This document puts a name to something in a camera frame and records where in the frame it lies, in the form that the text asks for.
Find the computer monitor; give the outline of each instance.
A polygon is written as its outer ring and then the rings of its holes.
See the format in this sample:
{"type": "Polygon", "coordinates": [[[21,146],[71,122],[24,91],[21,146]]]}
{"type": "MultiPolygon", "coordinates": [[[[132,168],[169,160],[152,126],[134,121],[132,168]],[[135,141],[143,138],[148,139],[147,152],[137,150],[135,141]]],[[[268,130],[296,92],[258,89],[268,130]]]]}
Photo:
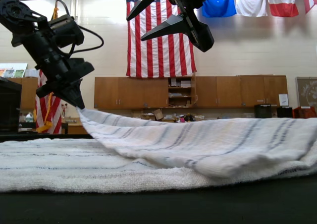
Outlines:
{"type": "Polygon", "coordinates": [[[19,131],[22,85],[0,77],[0,135],[19,131]]]}

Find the japanese flag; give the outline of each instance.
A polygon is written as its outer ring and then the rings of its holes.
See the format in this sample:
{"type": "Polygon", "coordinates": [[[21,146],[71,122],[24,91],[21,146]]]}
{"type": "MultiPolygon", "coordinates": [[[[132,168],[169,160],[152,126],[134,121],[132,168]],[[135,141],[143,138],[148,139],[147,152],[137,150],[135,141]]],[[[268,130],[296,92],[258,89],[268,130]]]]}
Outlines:
{"type": "Polygon", "coordinates": [[[236,0],[237,14],[248,17],[267,16],[265,0],[236,0]]]}
{"type": "Polygon", "coordinates": [[[298,15],[295,0],[268,0],[271,14],[277,17],[294,17],[298,15]]]}

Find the american flag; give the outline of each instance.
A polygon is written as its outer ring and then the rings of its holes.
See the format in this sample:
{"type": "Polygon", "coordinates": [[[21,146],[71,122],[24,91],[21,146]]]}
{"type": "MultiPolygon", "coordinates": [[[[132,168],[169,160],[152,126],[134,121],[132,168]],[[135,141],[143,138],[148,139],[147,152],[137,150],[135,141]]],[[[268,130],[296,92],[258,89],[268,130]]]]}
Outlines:
{"type": "MultiPolygon", "coordinates": [[[[53,19],[58,18],[57,2],[55,4],[53,19]]],[[[42,87],[47,81],[47,78],[40,70],[38,87],[42,87]]],[[[35,100],[35,120],[36,131],[39,133],[61,134],[61,99],[54,96],[52,93],[35,100]]]]}
{"type": "MultiPolygon", "coordinates": [[[[127,14],[137,0],[127,1],[127,14]]],[[[193,45],[184,34],[167,35],[142,42],[141,37],[180,9],[169,0],[156,0],[128,22],[127,76],[163,78],[196,72],[193,45]]]]}

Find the open shelf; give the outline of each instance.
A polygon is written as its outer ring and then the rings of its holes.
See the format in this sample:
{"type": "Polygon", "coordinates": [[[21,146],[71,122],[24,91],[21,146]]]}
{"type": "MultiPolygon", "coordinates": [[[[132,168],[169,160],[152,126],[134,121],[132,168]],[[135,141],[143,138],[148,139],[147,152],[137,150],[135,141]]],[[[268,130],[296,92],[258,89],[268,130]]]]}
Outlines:
{"type": "Polygon", "coordinates": [[[170,99],[180,99],[180,98],[191,98],[192,96],[171,96],[171,97],[169,97],[170,99]]]}
{"type": "Polygon", "coordinates": [[[180,89],[180,90],[182,90],[182,89],[192,89],[192,87],[187,87],[187,88],[183,88],[183,87],[169,87],[168,89],[170,89],[170,90],[172,90],[172,89],[175,89],[175,90],[180,89]]]}

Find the towel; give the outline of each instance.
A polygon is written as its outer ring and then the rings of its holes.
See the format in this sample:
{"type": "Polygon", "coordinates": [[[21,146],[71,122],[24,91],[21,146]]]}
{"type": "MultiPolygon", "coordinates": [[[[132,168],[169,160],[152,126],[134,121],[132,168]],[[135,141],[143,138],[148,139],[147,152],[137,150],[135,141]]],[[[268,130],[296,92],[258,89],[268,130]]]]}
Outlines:
{"type": "Polygon", "coordinates": [[[317,119],[184,124],[79,111],[94,137],[0,143],[0,192],[138,192],[316,173],[317,119]]]}

